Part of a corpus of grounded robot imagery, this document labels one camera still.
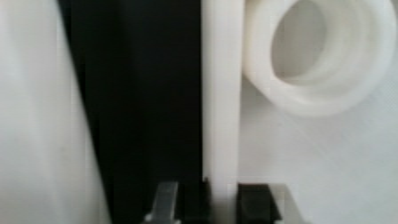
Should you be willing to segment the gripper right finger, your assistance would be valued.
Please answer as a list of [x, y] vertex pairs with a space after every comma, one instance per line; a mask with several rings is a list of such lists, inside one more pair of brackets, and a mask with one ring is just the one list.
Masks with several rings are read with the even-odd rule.
[[238, 184], [237, 224], [311, 224], [284, 184]]

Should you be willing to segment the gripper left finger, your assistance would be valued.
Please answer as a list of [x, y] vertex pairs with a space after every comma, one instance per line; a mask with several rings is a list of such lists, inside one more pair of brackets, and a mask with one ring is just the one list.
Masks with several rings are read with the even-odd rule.
[[212, 192], [206, 181], [157, 186], [151, 210], [141, 224], [213, 224]]

